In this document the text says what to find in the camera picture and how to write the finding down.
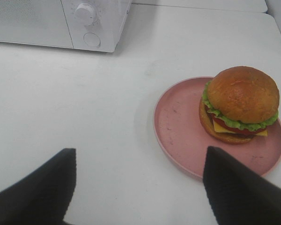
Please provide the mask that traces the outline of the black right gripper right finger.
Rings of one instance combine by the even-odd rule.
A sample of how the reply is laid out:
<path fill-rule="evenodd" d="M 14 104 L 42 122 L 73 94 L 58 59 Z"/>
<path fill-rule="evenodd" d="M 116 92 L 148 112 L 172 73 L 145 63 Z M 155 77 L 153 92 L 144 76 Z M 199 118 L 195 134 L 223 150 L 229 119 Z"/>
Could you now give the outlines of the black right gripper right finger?
<path fill-rule="evenodd" d="M 281 188 L 209 146 L 203 184 L 220 225 L 281 225 Z"/>

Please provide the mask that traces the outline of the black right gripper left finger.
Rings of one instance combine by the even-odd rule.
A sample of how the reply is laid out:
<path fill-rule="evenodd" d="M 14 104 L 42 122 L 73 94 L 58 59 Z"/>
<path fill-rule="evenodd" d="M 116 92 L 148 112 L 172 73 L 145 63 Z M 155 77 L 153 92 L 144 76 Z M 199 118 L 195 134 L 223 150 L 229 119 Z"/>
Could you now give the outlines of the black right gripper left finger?
<path fill-rule="evenodd" d="M 0 225 L 65 225 L 76 187 L 76 150 L 63 149 L 0 191 Z"/>

